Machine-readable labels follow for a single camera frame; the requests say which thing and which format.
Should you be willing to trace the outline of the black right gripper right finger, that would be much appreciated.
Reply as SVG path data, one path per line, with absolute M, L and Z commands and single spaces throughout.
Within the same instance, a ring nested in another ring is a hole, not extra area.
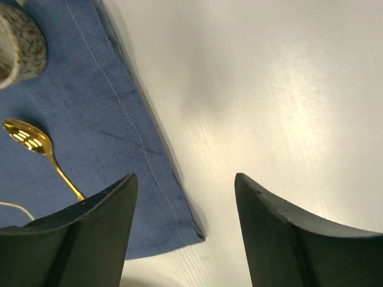
M 244 173 L 235 197 L 253 286 L 382 286 L 382 234 L 339 224 Z

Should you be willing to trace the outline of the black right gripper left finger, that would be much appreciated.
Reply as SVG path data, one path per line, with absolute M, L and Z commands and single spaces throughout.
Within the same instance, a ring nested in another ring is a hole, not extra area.
M 22 227 L 1 229 L 1 286 L 119 286 L 136 175 Z

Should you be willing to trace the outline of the gold spoon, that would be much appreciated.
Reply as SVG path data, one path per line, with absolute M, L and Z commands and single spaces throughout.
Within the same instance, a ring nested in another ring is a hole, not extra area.
M 15 118 L 4 119 L 2 125 L 10 137 L 16 142 L 22 144 L 32 152 L 45 155 L 51 161 L 58 174 L 77 196 L 79 201 L 86 199 L 86 197 L 78 191 L 73 183 L 66 177 L 57 164 L 53 152 L 53 142 L 46 133 L 27 122 Z

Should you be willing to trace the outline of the blue cloth placemat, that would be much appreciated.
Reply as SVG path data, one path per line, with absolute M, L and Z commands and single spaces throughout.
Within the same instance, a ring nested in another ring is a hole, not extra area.
M 138 93 L 101 1 L 26 1 L 48 59 L 41 75 L 1 90 L 1 118 L 49 134 L 56 160 L 85 195 L 134 173 L 138 199 L 127 258 L 204 241 Z

